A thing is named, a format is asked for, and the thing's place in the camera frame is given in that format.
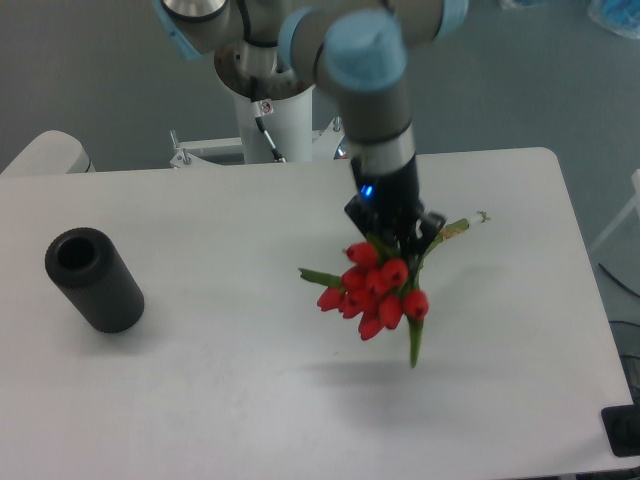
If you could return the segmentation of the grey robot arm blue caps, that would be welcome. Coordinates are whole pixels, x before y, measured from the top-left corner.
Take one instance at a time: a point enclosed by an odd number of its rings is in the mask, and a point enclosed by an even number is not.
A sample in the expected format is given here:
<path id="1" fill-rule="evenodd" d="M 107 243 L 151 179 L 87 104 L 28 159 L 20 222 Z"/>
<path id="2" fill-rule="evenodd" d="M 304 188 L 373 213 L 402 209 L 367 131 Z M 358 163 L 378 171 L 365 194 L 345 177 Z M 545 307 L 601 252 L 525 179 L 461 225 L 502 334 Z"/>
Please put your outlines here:
<path id="1" fill-rule="evenodd" d="M 235 96 L 245 160 L 308 161 L 319 143 L 295 103 L 320 90 L 338 107 L 355 196 L 345 211 L 366 238 L 416 270 L 444 226 L 419 197 L 406 69 L 412 47 L 463 23 L 465 1 L 157 1 L 188 59 L 211 55 Z"/>

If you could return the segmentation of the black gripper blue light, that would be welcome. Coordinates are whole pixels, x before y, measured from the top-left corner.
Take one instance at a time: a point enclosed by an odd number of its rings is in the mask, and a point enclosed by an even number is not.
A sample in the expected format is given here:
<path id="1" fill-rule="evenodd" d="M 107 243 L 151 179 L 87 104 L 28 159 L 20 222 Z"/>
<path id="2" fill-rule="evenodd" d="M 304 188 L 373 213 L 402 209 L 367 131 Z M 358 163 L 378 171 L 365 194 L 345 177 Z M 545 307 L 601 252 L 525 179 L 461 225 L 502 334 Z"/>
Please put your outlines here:
<path id="1" fill-rule="evenodd" d="M 345 205 L 346 215 L 364 237 L 374 235 L 385 246 L 400 246 L 409 272 L 416 273 L 446 224 L 441 213 L 423 210 L 416 155 L 399 170 L 384 175 L 365 174 L 359 158 L 352 159 L 350 167 L 356 195 Z"/>

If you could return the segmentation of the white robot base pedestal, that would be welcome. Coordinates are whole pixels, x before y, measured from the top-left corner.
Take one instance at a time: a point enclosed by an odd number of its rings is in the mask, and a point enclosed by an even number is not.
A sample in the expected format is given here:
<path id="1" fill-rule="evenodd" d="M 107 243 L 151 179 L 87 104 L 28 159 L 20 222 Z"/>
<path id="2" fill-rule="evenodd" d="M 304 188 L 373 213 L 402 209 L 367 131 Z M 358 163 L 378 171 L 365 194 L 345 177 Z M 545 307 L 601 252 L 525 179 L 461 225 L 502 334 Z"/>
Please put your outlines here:
<path id="1" fill-rule="evenodd" d="M 244 164 L 323 162 L 347 157 L 342 119 L 312 128 L 314 86 L 299 81 L 278 50 L 240 41 L 217 50 L 215 74 L 231 95 L 239 135 L 180 141 L 171 131 L 174 169 L 221 164 L 240 155 Z"/>

